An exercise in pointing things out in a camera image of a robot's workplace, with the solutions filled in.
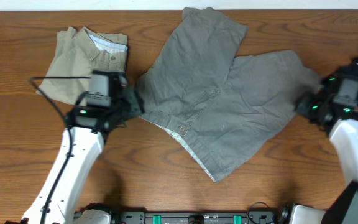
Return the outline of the grey shorts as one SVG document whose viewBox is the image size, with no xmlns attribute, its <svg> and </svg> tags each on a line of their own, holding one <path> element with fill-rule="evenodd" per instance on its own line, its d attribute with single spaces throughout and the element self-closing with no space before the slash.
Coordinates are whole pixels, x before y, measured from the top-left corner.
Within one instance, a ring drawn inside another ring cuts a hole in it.
<svg viewBox="0 0 358 224">
<path fill-rule="evenodd" d="M 292 50 L 239 56 L 247 26 L 212 8 L 182 21 L 137 82 L 143 118 L 166 131 L 219 182 L 294 117 L 319 76 Z"/>
</svg>

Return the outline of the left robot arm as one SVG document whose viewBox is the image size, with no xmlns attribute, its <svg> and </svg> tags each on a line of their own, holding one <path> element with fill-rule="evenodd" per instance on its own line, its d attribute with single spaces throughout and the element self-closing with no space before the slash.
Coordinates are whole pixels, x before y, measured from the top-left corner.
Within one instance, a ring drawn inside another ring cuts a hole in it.
<svg viewBox="0 0 358 224">
<path fill-rule="evenodd" d="M 115 223 L 104 205 L 76 210 L 76 204 L 109 133 L 143 112 L 142 100 L 123 73 L 90 77 L 89 91 L 78 96 L 67 114 L 59 114 L 65 126 L 60 150 L 20 223 Z"/>
</svg>

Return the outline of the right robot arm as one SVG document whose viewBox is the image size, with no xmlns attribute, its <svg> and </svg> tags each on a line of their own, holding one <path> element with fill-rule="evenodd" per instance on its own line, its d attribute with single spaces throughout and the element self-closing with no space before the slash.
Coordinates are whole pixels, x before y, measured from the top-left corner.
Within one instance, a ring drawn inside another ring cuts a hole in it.
<svg viewBox="0 0 358 224">
<path fill-rule="evenodd" d="M 294 205 L 289 223 L 358 223 L 358 62 L 322 79 L 319 92 L 304 94 L 295 109 L 326 132 L 347 186 L 327 210 Z"/>
</svg>

